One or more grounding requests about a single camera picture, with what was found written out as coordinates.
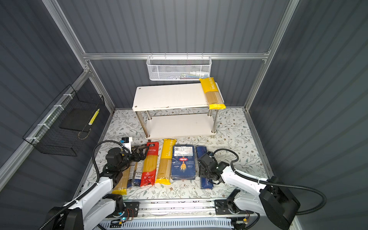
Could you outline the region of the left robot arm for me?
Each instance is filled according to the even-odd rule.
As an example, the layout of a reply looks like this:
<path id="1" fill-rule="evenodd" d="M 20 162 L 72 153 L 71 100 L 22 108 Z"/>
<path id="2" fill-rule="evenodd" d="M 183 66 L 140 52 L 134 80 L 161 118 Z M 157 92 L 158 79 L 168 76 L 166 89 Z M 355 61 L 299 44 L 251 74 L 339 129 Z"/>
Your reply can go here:
<path id="1" fill-rule="evenodd" d="M 92 230 L 109 215 L 121 216 L 126 206 L 122 195 L 114 194 L 113 188 L 133 162 L 146 159 L 148 151 L 148 146 L 129 149 L 120 145 L 110 149 L 105 157 L 107 163 L 97 174 L 96 182 L 64 206 L 52 208 L 40 229 Z"/>

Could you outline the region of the blue Barilla spaghetti box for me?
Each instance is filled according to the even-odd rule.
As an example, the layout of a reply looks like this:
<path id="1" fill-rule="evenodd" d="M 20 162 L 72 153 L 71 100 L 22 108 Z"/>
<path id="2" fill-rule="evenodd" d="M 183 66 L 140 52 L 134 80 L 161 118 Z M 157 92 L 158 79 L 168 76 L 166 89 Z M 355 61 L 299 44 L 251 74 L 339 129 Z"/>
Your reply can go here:
<path id="1" fill-rule="evenodd" d="M 205 146 L 196 146 L 197 158 L 201 158 L 203 155 L 207 154 L 207 148 Z M 200 188 L 201 189 L 213 189 L 214 185 L 212 180 L 205 178 L 201 175 L 201 169 L 199 168 L 199 177 L 200 177 Z"/>

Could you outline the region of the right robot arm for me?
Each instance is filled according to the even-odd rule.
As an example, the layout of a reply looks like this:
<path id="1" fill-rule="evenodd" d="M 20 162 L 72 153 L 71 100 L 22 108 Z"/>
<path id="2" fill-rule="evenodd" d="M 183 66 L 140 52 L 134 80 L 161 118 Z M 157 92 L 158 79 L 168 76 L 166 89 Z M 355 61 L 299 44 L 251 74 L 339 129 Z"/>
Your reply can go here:
<path id="1" fill-rule="evenodd" d="M 301 205 L 288 188 L 264 185 L 262 182 L 267 182 L 267 179 L 236 170 L 228 163 L 217 162 L 208 154 L 198 159 L 198 166 L 200 176 L 236 187 L 219 206 L 221 212 L 253 212 L 267 216 L 282 230 L 289 229 Z"/>

